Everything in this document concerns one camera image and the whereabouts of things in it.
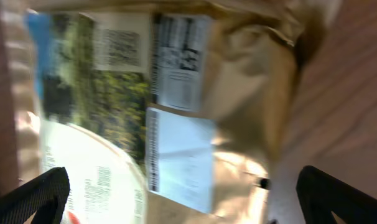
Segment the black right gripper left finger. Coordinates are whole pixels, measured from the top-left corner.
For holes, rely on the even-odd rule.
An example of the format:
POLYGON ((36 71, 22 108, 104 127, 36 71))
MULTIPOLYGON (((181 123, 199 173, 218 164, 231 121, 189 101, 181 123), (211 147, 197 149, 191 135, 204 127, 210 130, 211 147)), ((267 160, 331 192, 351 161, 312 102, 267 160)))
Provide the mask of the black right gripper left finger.
POLYGON ((60 223, 69 193, 66 168, 54 167, 0 198, 0 223, 60 223))

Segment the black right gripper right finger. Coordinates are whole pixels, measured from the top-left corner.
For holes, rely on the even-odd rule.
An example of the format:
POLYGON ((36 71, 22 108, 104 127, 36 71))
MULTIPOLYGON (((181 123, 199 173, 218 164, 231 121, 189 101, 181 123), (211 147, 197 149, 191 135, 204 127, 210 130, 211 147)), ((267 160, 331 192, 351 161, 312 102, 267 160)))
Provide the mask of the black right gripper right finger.
POLYGON ((315 168, 299 173, 296 192, 306 224, 377 223, 377 199, 315 168))

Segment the gold foil food bag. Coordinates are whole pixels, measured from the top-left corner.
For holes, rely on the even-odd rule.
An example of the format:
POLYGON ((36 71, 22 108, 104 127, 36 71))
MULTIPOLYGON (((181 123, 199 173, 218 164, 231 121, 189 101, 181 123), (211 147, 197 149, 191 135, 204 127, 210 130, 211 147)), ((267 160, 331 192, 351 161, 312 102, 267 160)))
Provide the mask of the gold foil food bag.
POLYGON ((16 188, 60 223, 267 223, 301 68, 340 1, 0 1, 16 188))

